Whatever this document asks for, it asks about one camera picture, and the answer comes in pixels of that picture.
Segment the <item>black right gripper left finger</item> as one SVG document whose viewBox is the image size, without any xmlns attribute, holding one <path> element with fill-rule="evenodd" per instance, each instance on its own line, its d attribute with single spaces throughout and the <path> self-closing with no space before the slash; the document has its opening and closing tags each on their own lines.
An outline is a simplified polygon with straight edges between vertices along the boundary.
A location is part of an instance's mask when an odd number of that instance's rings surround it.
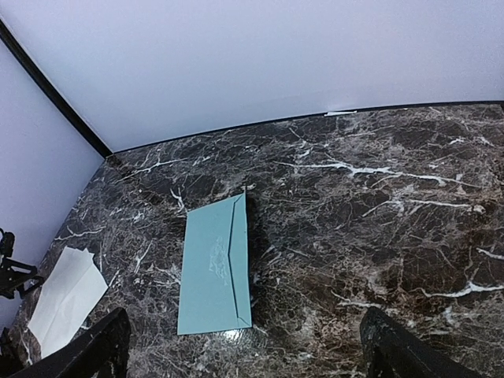
<svg viewBox="0 0 504 378">
<path fill-rule="evenodd" d="M 123 308 L 103 317 L 70 344 L 38 362 L 35 377 L 125 377 L 131 325 Z"/>
</svg>

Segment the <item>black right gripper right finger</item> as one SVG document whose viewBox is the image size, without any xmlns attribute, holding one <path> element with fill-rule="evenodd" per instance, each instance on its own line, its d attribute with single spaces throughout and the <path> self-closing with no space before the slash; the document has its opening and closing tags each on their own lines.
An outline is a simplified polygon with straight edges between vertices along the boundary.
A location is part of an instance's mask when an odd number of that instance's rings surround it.
<svg viewBox="0 0 504 378">
<path fill-rule="evenodd" d="M 471 377 L 473 371 L 432 349 L 376 307 L 359 327 L 368 377 Z"/>
</svg>

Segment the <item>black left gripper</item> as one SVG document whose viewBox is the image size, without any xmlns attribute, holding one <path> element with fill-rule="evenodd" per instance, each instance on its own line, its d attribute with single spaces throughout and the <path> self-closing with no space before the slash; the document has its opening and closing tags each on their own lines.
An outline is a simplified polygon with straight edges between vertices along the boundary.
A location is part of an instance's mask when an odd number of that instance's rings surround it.
<svg viewBox="0 0 504 378">
<path fill-rule="evenodd" d="M 12 259 L 15 235 L 1 229 L 1 296 L 15 299 L 18 292 L 21 299 L 43 285 L 43 277 L 34 265 L 27 265 Z"/>
</svg>

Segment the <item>white letter sheet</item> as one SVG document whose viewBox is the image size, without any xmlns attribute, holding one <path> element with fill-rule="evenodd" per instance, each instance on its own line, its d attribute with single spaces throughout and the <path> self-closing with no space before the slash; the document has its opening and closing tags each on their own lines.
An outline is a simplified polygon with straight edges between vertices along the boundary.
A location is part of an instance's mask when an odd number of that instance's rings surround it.
<svg viewBox="0 0 504 378">
<path fill-rule="evenodd" d="M 65 247 L 42 285 L 28 328 L 40 346 L 41 358 L 67 346 L 108 285 L 88 250 Z"/>
</svg>

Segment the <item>light blue paper envelope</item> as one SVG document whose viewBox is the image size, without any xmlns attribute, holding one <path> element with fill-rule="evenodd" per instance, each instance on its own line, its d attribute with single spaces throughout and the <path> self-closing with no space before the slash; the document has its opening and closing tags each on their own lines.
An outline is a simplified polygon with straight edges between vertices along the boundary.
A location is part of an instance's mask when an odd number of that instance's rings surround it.
<svg viewBox="0 0 504 378">
<path fill-rule="evenodd" d="M 177 334 L 252 326 L 246 194 L 187 214 Z"/>
</svg>

